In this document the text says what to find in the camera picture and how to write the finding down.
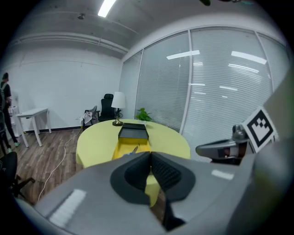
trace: baseboard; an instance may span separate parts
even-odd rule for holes
[[[81,127],[63,127],[63,128],[52,128],[51,131],[60,131],[60,130],[74,130],[74,129],[80,129]],[[25,133],[33,133],[34,130],[27,130]],[[42,129],[40,132],[49,132],[49,129]]]

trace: black tray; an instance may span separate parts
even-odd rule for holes
[[[124,123],[119,131],[119,138],[149,139],[148,132],[143,124]]]

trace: white cable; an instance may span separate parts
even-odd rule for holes
[[[49,180],[50,176],[52,175],[52,173],[53,173],[53,172],[59,167],[59,165],[60,165],[60,164],[63,162],[63,160],[65,159],[65,156],[66,156],[65,146],[66,146],[66,144],[67,144],[68,142],[66,142],[65,145],[64,145],[64,155],[63,155],[63,159],[62,159],[61,162],[58,164],[58,166],[57,166],[57,167],[51,172],[51,174],[49,175],[48,179],[45,181],[44,187],[43,187],[42,191],[41,191],[40,194],[39,194],[38,202],[39,202],[39,199],[40,199],[40,196],[41,196],[42,192],[44,191],[44,189],[45,189],[45,187],[46,187],[46,183],[47,183],[47,181]]]

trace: green plant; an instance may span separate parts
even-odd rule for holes
[[[145,108],[137,109],[137,111],[140,112],[138,115],[136,115],[136,118],[137,118],[137,119],[142,120],[142,121],[151,121],[151,120],[152,120],[152,118],[149,117],[149,114],[150,114],[150,113],[147,113],[147,112],[145,111]]]

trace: white table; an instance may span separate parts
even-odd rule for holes
[[[39,137],[40,130],[38,129],[38,127],[36,125],[35,116],[37,116],[37,115],[39,115],[41,113],[44,113],[44,112],[46,112],[46,114],[47,114],[47,125],[48,125],[48,129],[49,129],[49,133],[51,133],[51,123],[50,123],[48,108],[34,108],[34,109],[31,109],[31,110],[28,110],[26,112],[22,112],[22,113],[16,115],[18,117],[18,120],[19,120],[19,128],[20,128],[20,131],[21,131],[21,135],[23,137],[23,141],[24,141],[27,148],[28,148],[28,142],[27,142],[27,139],[26,139],[25,134],[23,132],[23,126],[22,126],[21,118],[32,118],[34,131],[35,131],[35,134],[36,134],[36,137],[37,137],[38,144],[39,144],[40,147],[42,147],[42,143],[41,143],[41,140],[40,140],[40,137]]]

